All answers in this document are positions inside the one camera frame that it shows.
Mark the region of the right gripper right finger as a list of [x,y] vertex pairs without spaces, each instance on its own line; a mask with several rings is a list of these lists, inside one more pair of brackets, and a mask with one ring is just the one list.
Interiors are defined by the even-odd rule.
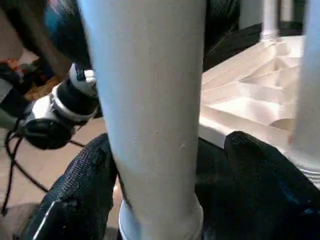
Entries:
[[235,131],[198,140],[195,193],[204,240],[317,240],[320,192],[277,148]]

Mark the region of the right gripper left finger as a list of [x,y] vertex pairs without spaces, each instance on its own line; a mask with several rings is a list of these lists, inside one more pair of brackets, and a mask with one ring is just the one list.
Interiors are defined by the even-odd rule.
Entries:
[[46,193],[25,240],[102,240],[117,178],[108,135],[91,140]]

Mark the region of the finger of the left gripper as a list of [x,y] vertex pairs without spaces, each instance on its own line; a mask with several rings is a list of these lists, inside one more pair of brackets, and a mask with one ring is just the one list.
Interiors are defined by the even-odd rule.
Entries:
[[204,51],[215,45],[237,25],[240,18],[240,0],[207,0],[205,13]]
[[51,42],[61,54],[84,69],[92,67],[76,0],[48,0],[44,23]]

